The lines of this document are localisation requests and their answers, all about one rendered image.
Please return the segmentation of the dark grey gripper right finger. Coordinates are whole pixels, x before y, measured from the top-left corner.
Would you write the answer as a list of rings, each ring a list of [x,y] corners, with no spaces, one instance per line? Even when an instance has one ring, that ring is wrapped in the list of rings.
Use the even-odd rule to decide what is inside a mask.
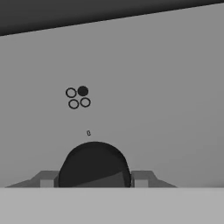
[[[173,187],[155,175],[153,171],[132,171],[131,172],[131,185],[133,187]]]

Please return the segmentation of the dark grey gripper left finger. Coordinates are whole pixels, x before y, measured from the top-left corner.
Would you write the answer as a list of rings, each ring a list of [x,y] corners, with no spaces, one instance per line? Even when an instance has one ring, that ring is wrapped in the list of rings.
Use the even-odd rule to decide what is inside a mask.
[[[10,188],[21,187],[57,187],[58,186],[58,171],[40,171],[31,179],[10,185]]]

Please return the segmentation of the black round stove knob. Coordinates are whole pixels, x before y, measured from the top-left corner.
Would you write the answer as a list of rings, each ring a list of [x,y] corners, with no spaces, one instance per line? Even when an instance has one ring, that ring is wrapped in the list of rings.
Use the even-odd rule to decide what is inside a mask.
[[[67,155],[59,170],[59,187],[131,187],[125,156],[113,145],[87,142]]]

